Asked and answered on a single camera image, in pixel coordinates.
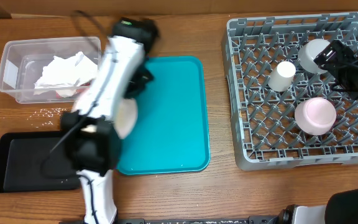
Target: clear plastic container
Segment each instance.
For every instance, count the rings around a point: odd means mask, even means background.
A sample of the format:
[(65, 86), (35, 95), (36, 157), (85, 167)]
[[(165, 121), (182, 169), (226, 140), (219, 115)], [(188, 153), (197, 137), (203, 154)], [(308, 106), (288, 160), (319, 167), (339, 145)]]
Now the clear plastic container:
[(88, 86), (64, 88), (38, 88), (34, 84), (42, 76), (42, 69), (53, 56), (69, 58), (82, 51), (99, 65), (100, 40), (89, 37), (98, 51), (84, 37), (63, 37), (10, 41), (5, 45), (0, 64), (0, 91), (13, 96), (18, 103), (57, 103), (74, 101), (78, 94), (62, 98), (56, 90), (78, 90)]

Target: gray dish rack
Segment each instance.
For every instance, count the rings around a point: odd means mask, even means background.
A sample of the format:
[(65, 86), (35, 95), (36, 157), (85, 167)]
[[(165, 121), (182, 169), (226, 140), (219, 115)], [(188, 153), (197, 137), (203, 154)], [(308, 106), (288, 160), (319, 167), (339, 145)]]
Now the gray dish rack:
[[(229, 84), (237, 166), (281, 169), (325, 163), (358, 164), (358, 100), (331, 91), (333, 77), (300, 66), (298, 51), (313, 39), (341, 40), (358, 51), (358, 12), (231, 19), (222, 41)], [(267, 85), (279, 62), (295, 64), (292, 86), (277, 93)], [(336, 108), (333, 128), (321, 136), (296, 125), (297, 105), (313, 97)]]

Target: wooden table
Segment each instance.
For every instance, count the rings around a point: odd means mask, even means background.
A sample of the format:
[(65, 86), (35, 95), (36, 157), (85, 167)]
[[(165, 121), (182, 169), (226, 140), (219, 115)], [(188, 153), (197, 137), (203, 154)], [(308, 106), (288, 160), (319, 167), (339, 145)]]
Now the wooden table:
[[(202, 172), (127, 177), (114, 174), (114, 200), (121, 218), (235, 218), (276, 215), (287, 205), (312, 206), (332, 194), (358, 186), (358, 166), (306, 166), (288, 170), (245, 172), (234, 162), (230, 105), (220, 41), (234, 17), (293, 13), (152, 16), (161, 31), (156, 55), (193, 55), (204, 66), (208, 102), (211, 163)], [(111, 18), (98, 18), (106, 28)], [(90, 35), (98, 31), (83, 23)], [(70, 19), (0, 20), (0, 59), (6, 42), (71, 37)], [(0, 137), (7, 132), (58, 129), (60, 111), (70, 104), (20, 105), (0, 93)], [(58, 223), (79, 220), (84, 213), (81, 190), (0, 194), (0, 223)]]

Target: pink cup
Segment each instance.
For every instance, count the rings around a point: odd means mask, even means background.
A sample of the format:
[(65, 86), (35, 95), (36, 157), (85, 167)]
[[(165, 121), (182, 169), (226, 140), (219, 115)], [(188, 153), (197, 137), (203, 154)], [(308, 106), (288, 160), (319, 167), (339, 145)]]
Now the pink cup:
[(324, 98), (312, 98), (300, 103), (295, 110), (295, 121), (304, 132), (322, 135), (336, 120), (334, 106)]

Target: crumpled paper towel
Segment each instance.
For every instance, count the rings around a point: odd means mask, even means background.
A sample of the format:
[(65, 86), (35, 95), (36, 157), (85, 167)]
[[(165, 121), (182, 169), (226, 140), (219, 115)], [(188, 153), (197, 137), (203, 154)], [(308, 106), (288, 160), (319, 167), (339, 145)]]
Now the crumpled paper towel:
[[(53, 61), (45, 66), (42, 76), (35, 83), (35, 89), (81, 86), (96, 78), (98, 65), (93, 63), (83, 52), (63, 59), (53, 56)], [(34, 91), (35, 95), (49, 90)], [(61, 97), (73, 96), (77, 90), (56, 90)]]

